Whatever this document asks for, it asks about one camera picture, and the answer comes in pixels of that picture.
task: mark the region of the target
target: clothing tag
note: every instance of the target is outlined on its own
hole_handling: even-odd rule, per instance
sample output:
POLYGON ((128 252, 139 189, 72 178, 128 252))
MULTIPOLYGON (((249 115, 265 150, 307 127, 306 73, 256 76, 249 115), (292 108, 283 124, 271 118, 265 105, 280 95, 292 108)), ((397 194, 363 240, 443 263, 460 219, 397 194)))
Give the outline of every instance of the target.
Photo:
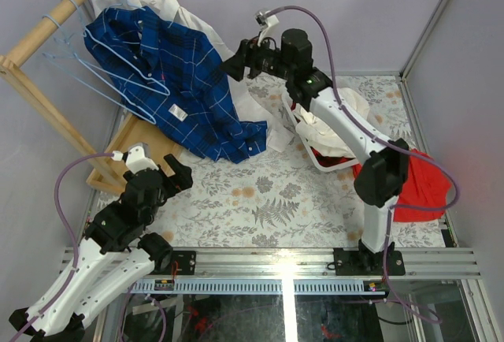
POLYGON ((186 120, 187 113, 180 107, 178 107, 177 104, 173 103, 173 106, 170 107, 169 111, 174 117, 176 117, 180 121, 186 120))

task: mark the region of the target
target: wooden rod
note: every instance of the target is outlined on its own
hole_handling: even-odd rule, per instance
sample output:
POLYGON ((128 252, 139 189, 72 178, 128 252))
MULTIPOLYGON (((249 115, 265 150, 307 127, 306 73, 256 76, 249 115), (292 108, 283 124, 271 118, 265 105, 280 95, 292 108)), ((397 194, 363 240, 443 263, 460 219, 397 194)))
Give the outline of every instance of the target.
MULTIPOLYGON (((74 0, 82 5, 85 0, 74 0)), ((74 12, 75 6, 69 0, 62 0, 50 15, 59 23, 63 24, 74 12)), ((21 41, 7 54, 10 61, 21 67, 47 39, 57 30, 57 26, 48 18, 44 17, 21 41)))
MULTIPOLYGON (((40 89, 8 58, 0 56, 0 76, 3 77, 17 92, 35 108, 54 129, 56 129, 82 155, 94 154, 95 149, 80 135, 70 122, 57 110, 40 89)), ((103 158, 91 159, 90 163, 111 184, 124 186, 124 178, 107 165, 103 158)))

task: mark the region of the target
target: blue plaid shirt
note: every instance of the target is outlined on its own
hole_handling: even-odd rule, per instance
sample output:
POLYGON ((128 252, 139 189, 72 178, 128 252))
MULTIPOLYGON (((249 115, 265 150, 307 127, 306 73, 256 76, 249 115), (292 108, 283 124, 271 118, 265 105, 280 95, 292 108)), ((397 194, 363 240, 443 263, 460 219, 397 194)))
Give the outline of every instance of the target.
POLYGON ((238 120, 228 78, 218 68, 221 57, 203 32, 164 21, 148 7, 106 9, 87 29, 147 78, 89 34, 84 37, 100 66, 123 78, 111 76, 123 104, 151 114, 167 137, 214 161, 238 163, 266 149, 266 121, 238 120), (166 93, 153 78, 169 89, 169 96, 138 85, 166 93))

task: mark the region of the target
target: floral pattern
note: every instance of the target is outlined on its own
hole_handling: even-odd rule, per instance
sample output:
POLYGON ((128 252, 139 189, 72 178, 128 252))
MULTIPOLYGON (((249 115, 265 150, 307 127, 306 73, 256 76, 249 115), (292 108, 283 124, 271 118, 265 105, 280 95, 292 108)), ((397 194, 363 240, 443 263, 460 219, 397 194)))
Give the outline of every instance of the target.
MULTIPOLYGON (((414 138, 393 76, 345 76, 339 86, 359 90, 369 101, 369 122, 393 139, 414 138)), ((284 82, 260 75, 247 84, 252 96, 292 132, 281 101, 284 82)), ((273 149, 236 165, 200 159, 184 151, 194 186, 171 198, 151 232, 177 247, 355 247, 364 206, 354 191, 352 169, 322 173, 296 136, 283 153, 273 149)), ((114 197, 101 194, 97 210, 114 197)), ((394 223, 400 247, 442 247, 438 221, 394 223)))

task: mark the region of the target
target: crumpled white fabric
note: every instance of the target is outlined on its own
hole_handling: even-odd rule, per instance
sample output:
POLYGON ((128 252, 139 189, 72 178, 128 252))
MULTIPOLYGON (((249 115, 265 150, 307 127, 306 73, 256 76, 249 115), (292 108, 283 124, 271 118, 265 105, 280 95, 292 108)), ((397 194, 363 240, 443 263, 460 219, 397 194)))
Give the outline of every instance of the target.
MULTIPOLYGON (((190 29, 202 31, 208 37, 222 61, 230 58, 234 53, 228 49, 219 35, 205 21, 199 19, 177 0, 128 0, 133 7, 121 0, 91 0, 94 14, 98 16, 105 8, 112 5, 122 4, 122 9, 134 9, 135 7, 150 7, 161 19, 173 20, 190 29)), ((236 113, 241 121, 264 121, 268 122, 267 145, 276 151, 284 151, 294 135, 289 132, 280 120, 259 105, 250 95, 244 82, 237 82, 228 77, 231 97, 236 108, 236 113)))
MULTIPOLYGON (((340 96, 364 119, 368 118, 369 104, 356 91, 348 87, 338 88, 340 96)), ((296 104, 293 114, 299 119, 296 132, 308 140, 308 144, 325 157, 354 158, 345 142, 321 119, 296 104)))

